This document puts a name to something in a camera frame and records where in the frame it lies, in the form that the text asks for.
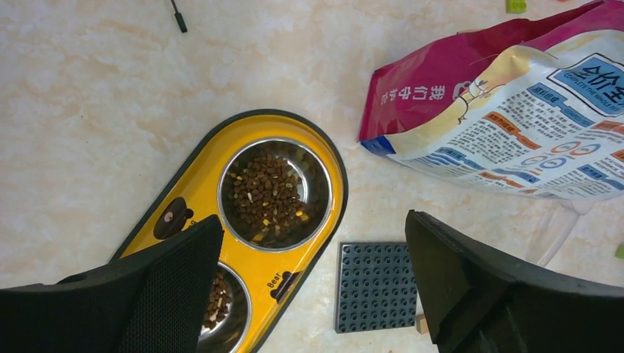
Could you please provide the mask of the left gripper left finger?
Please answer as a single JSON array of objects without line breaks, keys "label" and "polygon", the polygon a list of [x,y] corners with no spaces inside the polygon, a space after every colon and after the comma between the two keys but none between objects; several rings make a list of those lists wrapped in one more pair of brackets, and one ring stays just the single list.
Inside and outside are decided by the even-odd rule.
[{"label": "left gripper left finger", "polygon": [[1,291],[3,352],[195,352],[224,232],[211,215],[53,285]]}]

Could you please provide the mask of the yellow double pet bowl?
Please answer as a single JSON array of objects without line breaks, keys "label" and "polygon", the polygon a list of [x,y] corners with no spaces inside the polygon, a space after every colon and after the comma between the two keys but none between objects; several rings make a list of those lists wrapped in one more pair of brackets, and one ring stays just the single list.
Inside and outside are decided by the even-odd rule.
[{"label": "yellow double pet bowl", "polygon": [[312,271],[347,206],[330,138],[284,110],[240,113],[199,142],[114,254],[216,215],[224,230],[199,352],[256,352]]}]

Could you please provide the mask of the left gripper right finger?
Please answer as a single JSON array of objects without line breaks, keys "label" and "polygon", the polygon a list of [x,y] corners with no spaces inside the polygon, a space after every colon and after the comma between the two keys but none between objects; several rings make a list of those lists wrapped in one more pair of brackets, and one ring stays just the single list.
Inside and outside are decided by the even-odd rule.
[{"label": "left gripper right finger", "polygon": [[560,274],[411,210],[416,287],[440,352],[621,352],[623,289]]}]

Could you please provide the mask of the clear plastic scoop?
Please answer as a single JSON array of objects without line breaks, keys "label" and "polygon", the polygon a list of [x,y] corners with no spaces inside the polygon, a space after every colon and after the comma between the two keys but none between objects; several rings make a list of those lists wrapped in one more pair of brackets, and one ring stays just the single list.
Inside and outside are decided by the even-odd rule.
[{"label": "clear plastic scoop", "polygon": [[525,253],[525,260],[546,267],[570,236],[578,220],[594,206],[592,201],[560,201],[542,215]]}]

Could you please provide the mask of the pink pet food bag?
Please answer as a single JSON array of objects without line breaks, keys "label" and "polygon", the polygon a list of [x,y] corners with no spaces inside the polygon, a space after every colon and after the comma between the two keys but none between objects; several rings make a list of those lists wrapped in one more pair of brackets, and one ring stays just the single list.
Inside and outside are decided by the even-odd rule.
[{"label": "pink pet food bag", "polygon": [[452,35],[377,69],[358,139],[464,186],[537,199],[621,196],[623,3]]}]

